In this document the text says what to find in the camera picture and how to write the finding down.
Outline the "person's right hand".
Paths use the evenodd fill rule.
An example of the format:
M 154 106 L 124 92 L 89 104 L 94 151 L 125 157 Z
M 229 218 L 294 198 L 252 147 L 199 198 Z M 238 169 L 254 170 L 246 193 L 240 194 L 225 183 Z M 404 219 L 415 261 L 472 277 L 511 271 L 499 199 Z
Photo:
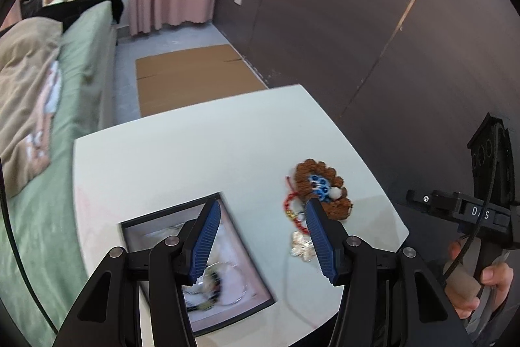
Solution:
M 479 283 L 496 289 L 493 311 L 496 311 L 508 297 L 513 279 L 514 270 L 506 262 L 490 265 L 481 272 Z M 469 318 L 479 307 L 480 299 L 477 296 L 470 297 L 468 289 L 459 283 L 448 282 L 445 293 L 460 319 Z

